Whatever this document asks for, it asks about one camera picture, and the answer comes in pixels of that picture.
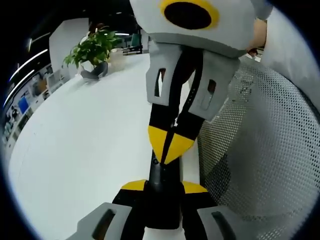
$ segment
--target white desk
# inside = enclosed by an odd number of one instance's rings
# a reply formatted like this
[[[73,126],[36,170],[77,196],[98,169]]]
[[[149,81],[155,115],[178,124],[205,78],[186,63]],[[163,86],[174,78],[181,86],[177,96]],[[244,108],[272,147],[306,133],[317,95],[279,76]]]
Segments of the white desk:
[[[122,185],[149,176],[149,55],[126,61],[125,70],[98,82],[80,76],[68,81],[37,109],[15,144],[9,180],[42,239],[69,237],[81,218],[112,202]],[[185,155],[183,176],[199,182],[197,149]]]

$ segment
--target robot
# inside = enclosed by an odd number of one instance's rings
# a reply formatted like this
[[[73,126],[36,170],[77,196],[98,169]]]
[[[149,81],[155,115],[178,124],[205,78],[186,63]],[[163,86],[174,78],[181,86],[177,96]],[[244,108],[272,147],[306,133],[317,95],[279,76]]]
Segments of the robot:
[[[130,2],[138,24],[153,39],[146,73],[152,103],[149,179],[124,185],[112,203],[83,218],[68,240],[142,240],[145,227],[172,230],[181,221],[187,240],[252,239],[246,224],[217,206],[204,187],[181,180],[180,157],[194,144],[203,122],[223,106],[238,58],[253,38],[255,18],[266,19],[272,6],[264,0]],[[182,85],[193,73],[179,113]]]

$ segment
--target ceiling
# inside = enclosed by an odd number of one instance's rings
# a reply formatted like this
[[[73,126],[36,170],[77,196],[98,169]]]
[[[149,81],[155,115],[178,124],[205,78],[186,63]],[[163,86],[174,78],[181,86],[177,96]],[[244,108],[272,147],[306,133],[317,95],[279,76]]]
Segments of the ceiling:
[[[34,55],[49,49],[50,35],[64,20],[89,18],[93,25],[104,23],[111,31],[137,32],[139,26],[129,0],[96,0],[89,3],[75,0],[46,0],[37,5],[30,2],[9,3],[11,7],[8,9],[14,9],[14,14],[9,11],[2,15],[2,22],[5,22],[3,31],[8,33],[8,47],[3,48],[5,71],[1,72],[1,83],[7,87],[12,83],[17,84],[31,70],[36,72],[49,64],[50,53],[47,51],[23,67],[8,83],[18,64],[21,66]],[[34,41],[28,51],[30,38],[35,40],[47,33],[50,34]]]

